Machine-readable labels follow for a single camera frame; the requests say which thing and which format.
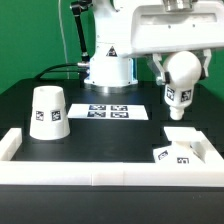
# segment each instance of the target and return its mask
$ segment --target white container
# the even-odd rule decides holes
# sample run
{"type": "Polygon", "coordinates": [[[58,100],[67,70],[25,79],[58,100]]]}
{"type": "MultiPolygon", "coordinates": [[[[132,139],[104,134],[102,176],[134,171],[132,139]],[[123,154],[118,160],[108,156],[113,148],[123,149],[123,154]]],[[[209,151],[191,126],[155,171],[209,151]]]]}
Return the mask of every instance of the white container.
{"type": "Polygon", "coordinates": [[[64,138],[70,133],[64,92],[61,87],[36,87],[32,106],[30,136],[40,140],[55,140],[64,138]]]}

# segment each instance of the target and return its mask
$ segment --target black table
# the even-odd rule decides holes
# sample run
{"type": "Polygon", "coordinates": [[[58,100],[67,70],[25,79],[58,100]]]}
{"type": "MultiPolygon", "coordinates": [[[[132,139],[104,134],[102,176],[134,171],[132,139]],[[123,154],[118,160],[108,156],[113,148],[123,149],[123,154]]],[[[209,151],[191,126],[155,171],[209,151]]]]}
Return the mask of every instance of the black table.
{"type": "MultiPolygon", "coordinates": [[[[224,103],[196,85],[181,121],[169,118],[163,88],[142,82],[137,91],[102,94],[78,80],[21,80],[0,95],[0,136],[21,127],[15,161],[153,162],[152,150],[170,144],[164,126],[201,130],[224,156],[224,103]],[[55,141],[29,136],[33,88],[63,87],[72,103],[145,105],[149,120],[70,120],[71,133],[55,141]]],[[[223,188],[0,186],[0,223],[223,223],[223,188]]]]}

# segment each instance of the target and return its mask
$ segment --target white paper sheet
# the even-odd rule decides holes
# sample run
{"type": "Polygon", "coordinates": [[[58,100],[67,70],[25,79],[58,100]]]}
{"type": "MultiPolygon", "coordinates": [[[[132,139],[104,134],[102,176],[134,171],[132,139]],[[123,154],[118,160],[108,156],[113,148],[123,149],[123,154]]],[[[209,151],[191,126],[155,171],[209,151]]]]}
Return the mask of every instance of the white paper sheet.
{"type": "Polygon", "coordinates": [[[68,118],[148,120],[143,105],[72,104],[68,118]]]}

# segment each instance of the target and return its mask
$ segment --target green backdrop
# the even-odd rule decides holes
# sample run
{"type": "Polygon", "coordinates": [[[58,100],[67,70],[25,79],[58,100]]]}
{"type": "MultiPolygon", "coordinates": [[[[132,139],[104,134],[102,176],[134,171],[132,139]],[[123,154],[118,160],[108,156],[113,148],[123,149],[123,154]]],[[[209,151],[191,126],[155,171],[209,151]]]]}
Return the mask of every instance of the green backdrop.
{"type": "MultiPolygon", "coordinates": [[[[53,65],[65,62],[58,16],[58,0],[1,1],[0,7],[0,93],[23,78],[31,78],[53,65]]],[[[80,61],[80,48],[71,1],[61,0],[68,61],[80,61]]],[[[82,17],[87,47],[94,53],[92,12],[82,17]]],[[[224,51],[213,52],[210,78],[201,82],[224,99],[224,51]]],[[[138,79],[151,80],[145,59],[138,60],[138,79]]]]}

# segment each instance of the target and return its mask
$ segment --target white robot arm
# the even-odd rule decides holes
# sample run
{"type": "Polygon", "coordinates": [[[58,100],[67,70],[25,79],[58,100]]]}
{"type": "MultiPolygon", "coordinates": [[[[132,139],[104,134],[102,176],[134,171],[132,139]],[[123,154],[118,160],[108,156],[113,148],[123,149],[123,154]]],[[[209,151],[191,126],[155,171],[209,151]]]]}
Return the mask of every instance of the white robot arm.
{"type": "Polygon", "coordinates": [[[171,117],[181,119],[194,84],[208,77],[211,51],[224,47],[223,1],[93,0],[92,5],[96,51],[87,88],[122,92],[135,87],[133,58],[145,57],[157,84],[166,85],[171,117]]]}

